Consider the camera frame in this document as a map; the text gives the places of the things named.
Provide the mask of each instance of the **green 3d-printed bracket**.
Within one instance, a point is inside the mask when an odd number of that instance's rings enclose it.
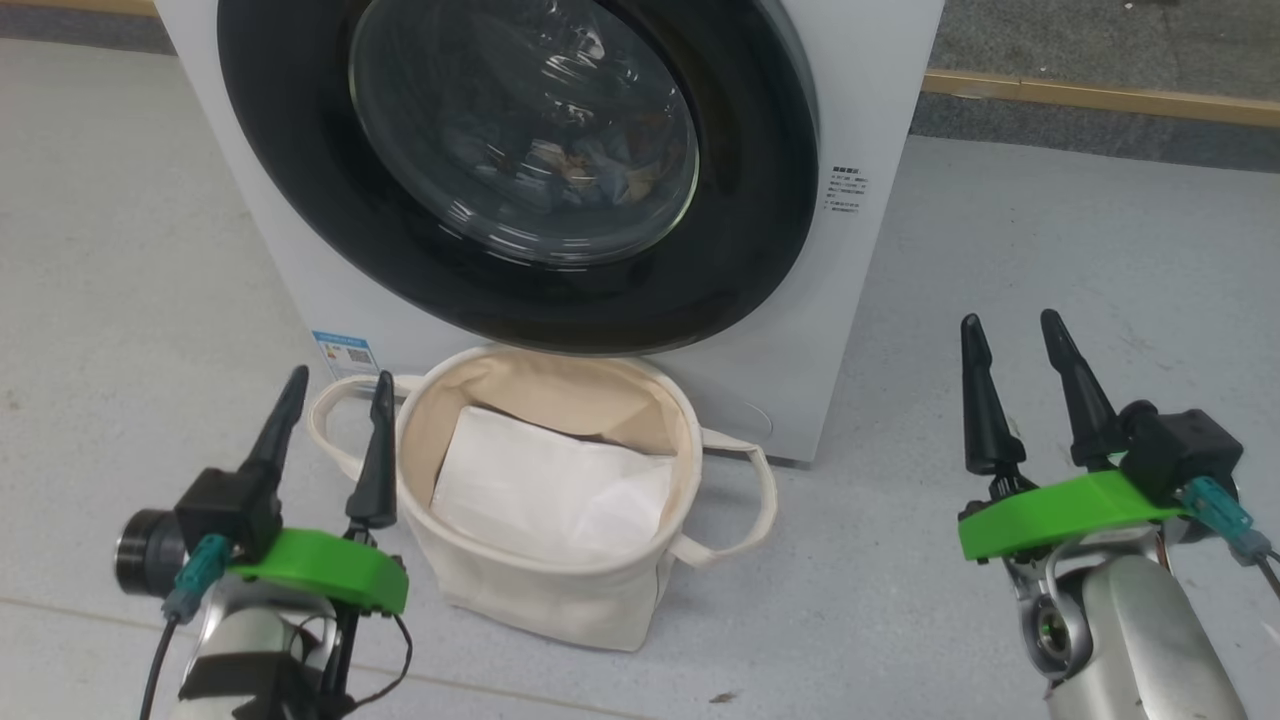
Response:
[[[1183,512],[1176,507],[1156,507],[1119,470],[1105,470],[1006,497],[960,520],[960,546],[965,560],[1005,557]]]
[[[371,612],[404,612],[408,575],[375,547],[323,530],[285,528],[257,565],[228,571],[320,594]]]

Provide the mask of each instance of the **teal connector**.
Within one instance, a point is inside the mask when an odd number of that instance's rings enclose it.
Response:
[[[173,582],[173,592],[164,600],[160,611],[186,625],[200,612],[200,603],[209,588],[214,587],[232,559],[232,541],[223,536],[205,536],[196,551],[187,559]]]
[[[1199,477],[1187,483],[1181,502],[1197,520],[1222,536],[1236,552],[1253,556],[1256,543],[1248,541],[1253,518],[1213,478]]]

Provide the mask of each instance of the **robotic arm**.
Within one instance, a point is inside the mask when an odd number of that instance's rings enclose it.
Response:
[[[396,523],[392,375],[383,373],[374,392],[374,433],[342,537],[284,528],[280,514],[276,488],[306,387],[307,368],[298,366],[236,471],[205,470],[173,510],[137,512],[116,543],[120,588],[165,598],[142,720],[175,626],[196,616],[206,593],[174,720],[337,720],[385,696],[408,671],[413,644],[399,618],[408,575],[371,534]],[[347,671],[360,619],[374,614],[394,619],[404,634],[404,673],[356,701]]]
[[[1167,555],[1217,533],[1276,588],[1275,553],[1231,479],[1243,447],[1199,410],[1161,415],[1139,400],[1117,415],[1061,316],[1044,310],[1041,328],[1062,379],[1071,459],[1088,473],[1043,488],[1019,473],[1027,451],[1009,432],[982,323],[965,318],[965,465],[993,477],[991,498],[960,512],[965,559],[1004,565],[1053,720],[1244,720]]]

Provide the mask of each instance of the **front-load washing machine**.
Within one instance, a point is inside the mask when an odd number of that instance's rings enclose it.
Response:
[[[157,0],[335,374],[645,355],[812,460],[942,0]]]

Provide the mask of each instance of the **folded white towel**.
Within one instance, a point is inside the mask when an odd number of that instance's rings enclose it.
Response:
[[[653,539],[671,495],[672,462],[463,407],[431,512],[527,557],[596,562]]]

